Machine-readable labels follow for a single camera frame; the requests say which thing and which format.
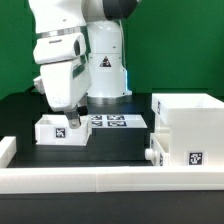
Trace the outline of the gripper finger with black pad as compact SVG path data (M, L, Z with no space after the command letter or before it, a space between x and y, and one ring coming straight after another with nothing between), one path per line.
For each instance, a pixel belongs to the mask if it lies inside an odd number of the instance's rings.
M80 116L86 116L88 114L88 108L86 106L80 106L77 111Z
M66 112L65 116L71 129L77 129L81 126L80 117L77 111Z

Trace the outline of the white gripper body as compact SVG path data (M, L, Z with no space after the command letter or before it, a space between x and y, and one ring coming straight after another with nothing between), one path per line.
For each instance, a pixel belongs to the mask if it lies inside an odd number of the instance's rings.
M91 77L85 53L81 32L37 40L34 59L53 111L72 111L88 92Z

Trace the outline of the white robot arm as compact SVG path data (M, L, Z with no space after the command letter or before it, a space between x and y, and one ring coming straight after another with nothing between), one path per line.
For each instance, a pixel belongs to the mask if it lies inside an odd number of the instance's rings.
M81 126L87 104L129 99L122 64L121 21L139 0L28 0L38 35L35 80L51 109L62 111L72 129Z

